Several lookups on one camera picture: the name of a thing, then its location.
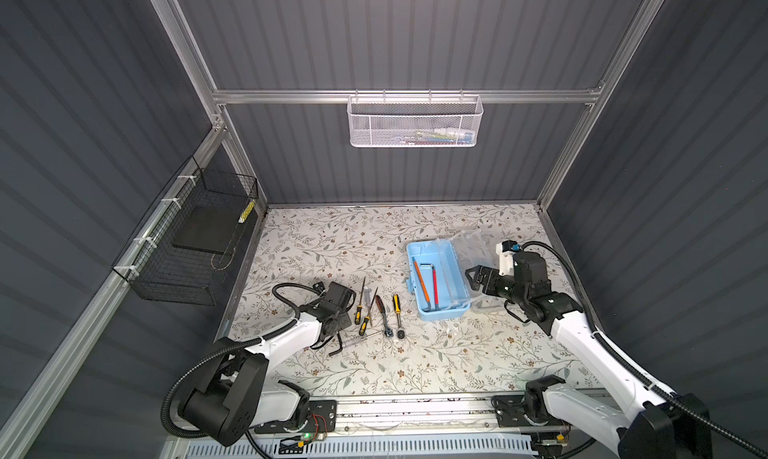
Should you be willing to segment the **orange handled hex key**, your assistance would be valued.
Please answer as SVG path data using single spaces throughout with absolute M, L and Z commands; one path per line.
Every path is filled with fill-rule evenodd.
M 415 270 L 417 278 L 418 278 L 418 282 L 419 282 L 419 286 L 420 286 L 421 291 L 422 291 L 422 295 L 424 296 L 424 299 L 425 299 L 426 308 L 424 310 L 426 312 L 429 312 L 429 311 L 431 311 L 431 299 L 430 299 L 430 296 L 428 294 L 428 291 L 427 291 L 427 288 L 426 288 L 426 284 L 425 284 L 423 276 L 422 276 L 420 265 L 416 261 L 416 259 L 413 260 L 413 267 L 414 267 L 414 270 Z

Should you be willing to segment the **light blue plastic toolbox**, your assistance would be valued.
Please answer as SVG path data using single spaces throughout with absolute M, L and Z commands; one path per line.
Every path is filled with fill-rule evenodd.
M 472 294 L 465 270 L 477 265 L 498 266 L 496 245 L 502 237 L 484 230 L 462 230 L 449 238 L 413 241 L 406 245 L 409 277 L 406 289 L 413 293 L 419 317 L 426 321 L 456 319 L 473 310 L 479 313 L 497 312 L 503 302 L 485 294 Z M 413 267 L 413 260 L 430 263 L 437 271 L 439 305 L 426 312 L 426 303 Z

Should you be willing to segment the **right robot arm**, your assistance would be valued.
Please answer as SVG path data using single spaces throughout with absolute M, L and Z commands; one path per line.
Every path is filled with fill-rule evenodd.
M 563 420 L 619 458 L 710 458 L 706 406 L 677 395 L 609 340 L 588 311 L 553 290 L 545 259 L 506 241 L 496 268 L 465 272 L 470 287 L 519 307 L 521 322 L 537 325 L 588 368 L 615 402 L 610 408 L 550 375 L 527 383 L 524 410 L 533 422 Z

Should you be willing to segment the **red handled hex key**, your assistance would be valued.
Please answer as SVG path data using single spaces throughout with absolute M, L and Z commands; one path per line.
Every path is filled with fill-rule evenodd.
M 435 266 L 430 263 L 420 263 L 420 268 L 428 294 L 431 299 L 431 311 L 436 310 L 439 305 L 439 292 L 437 282 L 437 271 Z

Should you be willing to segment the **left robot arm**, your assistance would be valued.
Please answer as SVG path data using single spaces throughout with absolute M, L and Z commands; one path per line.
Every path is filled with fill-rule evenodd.
M 339 339 L 352 325 L 349 311 L 357 293 L 337 282 L 283 282 L 272 295 L 292 316 L 253 339 L 215 342 L 163 398 L 160 420 L 169 434 L 231 446 L 255 426 L 277 422 L 296 430 L 306 421 L 309 393 L 270 375 L 295 354 Z

